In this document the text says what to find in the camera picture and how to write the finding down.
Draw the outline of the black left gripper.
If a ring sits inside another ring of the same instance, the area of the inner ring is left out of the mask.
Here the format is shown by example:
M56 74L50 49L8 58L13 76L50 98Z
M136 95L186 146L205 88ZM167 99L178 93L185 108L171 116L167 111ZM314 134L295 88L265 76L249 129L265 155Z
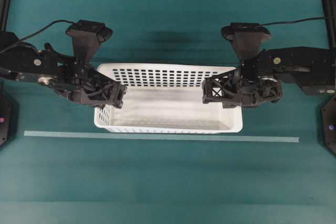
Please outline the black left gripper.
M54 60L56 74L38 77L39 85L52 89L74 103L99 108L106 105L122 108L122 99L127 91L125 85L101 74L92 65L76 57L56 52L51 45L46 45L41 54L47 60Z

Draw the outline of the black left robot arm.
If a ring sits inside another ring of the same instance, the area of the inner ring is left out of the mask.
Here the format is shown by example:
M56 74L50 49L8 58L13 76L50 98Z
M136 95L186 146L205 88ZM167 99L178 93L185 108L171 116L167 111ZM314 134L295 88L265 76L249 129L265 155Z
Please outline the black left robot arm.
M122 108L127 90L79 58L54 51L49 43L38 51L7 31L1 32L1 78L37 83L73 103L99 108Z

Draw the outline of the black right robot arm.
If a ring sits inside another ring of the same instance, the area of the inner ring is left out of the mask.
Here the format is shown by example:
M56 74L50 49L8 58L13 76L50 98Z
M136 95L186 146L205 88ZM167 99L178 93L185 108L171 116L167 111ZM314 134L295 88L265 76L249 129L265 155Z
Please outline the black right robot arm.
M306 95L335 93L335 49L292 47L262 50L231 71L202 82L203 103L223 108L256 108L283 97L282 83L296 84Z

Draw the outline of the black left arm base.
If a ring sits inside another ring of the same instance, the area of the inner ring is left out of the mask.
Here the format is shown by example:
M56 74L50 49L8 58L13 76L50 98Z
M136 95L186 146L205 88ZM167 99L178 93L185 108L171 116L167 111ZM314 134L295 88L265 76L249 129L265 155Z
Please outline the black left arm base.
M1 91L1 149L12 142L18 131L19 103Z

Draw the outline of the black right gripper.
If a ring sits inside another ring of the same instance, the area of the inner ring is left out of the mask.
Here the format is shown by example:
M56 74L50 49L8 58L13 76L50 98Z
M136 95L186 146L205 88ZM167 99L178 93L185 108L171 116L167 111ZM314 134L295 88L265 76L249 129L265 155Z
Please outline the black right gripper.
M266 50L242 60L237 69L205 78L202 90L204 104L221 103L223 109L256 108L282 98L282 83L275 77L273 58ZM240 103L228 96L237 91L241 94Z

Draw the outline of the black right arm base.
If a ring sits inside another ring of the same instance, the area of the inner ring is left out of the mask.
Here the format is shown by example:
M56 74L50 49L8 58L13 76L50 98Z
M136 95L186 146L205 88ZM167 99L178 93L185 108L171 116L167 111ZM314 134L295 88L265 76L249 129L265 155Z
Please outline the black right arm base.
M323 143L335 155L335 96L322 108L321 118L323 126Z

